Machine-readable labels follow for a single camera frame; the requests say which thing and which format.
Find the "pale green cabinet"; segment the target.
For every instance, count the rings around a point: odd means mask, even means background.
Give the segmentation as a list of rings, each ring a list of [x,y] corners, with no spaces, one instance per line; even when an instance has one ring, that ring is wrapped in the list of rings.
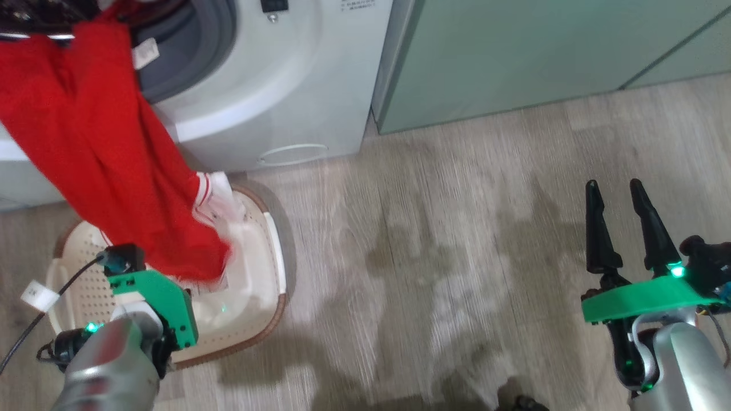
[[[393,0],[381,134],[645,83],[731,0]]]

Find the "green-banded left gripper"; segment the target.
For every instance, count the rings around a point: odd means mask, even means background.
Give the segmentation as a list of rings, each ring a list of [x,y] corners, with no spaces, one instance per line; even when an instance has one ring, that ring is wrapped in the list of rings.
[[[128,319],[141,331],[141,348],[159,377],[165,377],[173,353],[198,344],[192,299],[167,276],[153,270],[112,273],[107,281],[118,297],[112,320]]]

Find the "cream perforated laundry basket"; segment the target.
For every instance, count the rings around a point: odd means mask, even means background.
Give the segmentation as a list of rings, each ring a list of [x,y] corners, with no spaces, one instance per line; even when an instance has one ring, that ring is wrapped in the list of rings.
[[[173,353],[175,369],[185,369],[260,343],[279,324],[287,283],[276,224],[263,198],[246,187],[232,188],[245,216],[242,242],[235,249],[240,269],[222,276],[217,288],[190,284],[198,343]],[[55,334],[108,320],[117,302],[102,268],[86,271],[47,313]]]

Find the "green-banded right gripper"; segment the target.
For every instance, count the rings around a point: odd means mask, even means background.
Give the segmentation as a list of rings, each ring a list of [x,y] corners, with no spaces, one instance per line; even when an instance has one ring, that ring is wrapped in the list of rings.
[[[644,266],[666,275],[644,283],[590,289],[582,296],[585,322],[605,325],[614,347],[614,368],[630,391],[648,391],[660,379],[660,365],[642,323],[694,324],[697,314],[723,313],[723,271],[682,265],[678,250],[639,179],[630,180],[634,212],[640,218]],[[587,271],[616,274],[623,260],[613,247],[604,218],[605,203],[596,180],[585,185]]]

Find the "white front-load washing machine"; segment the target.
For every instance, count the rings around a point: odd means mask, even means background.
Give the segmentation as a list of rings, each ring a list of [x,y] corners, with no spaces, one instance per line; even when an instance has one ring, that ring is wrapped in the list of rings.
[[[188,164],[244,172],[360,151],[394,0],[0,0],[0,45],[112,11]]]

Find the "red and white garment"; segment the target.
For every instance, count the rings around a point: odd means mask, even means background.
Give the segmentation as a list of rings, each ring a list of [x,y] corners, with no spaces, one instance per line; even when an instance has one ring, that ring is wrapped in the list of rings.
[[[29,161],[112,245],[153,268],[212,284],[232,261],[217,233],[214,174],[196,172],[139,89],[120,2],[73,27],[0,43],[0,123]]]

